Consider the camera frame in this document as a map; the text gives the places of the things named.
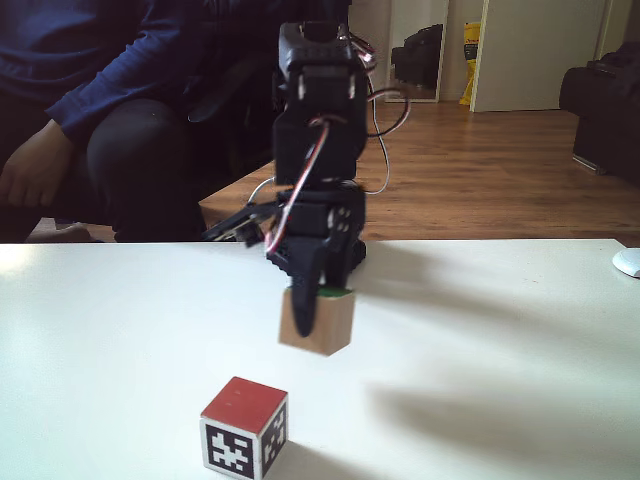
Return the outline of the person's right hand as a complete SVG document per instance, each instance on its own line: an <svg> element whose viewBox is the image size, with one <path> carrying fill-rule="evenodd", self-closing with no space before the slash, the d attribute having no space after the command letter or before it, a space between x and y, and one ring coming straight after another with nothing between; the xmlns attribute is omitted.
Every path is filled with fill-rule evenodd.
<svg viewBox="0 0 640 480"><path fill-rule="evenodd" d="M74 145L50 120L19 146L1 173L1 200L15 207L49 206L71 163Z"/></svg>

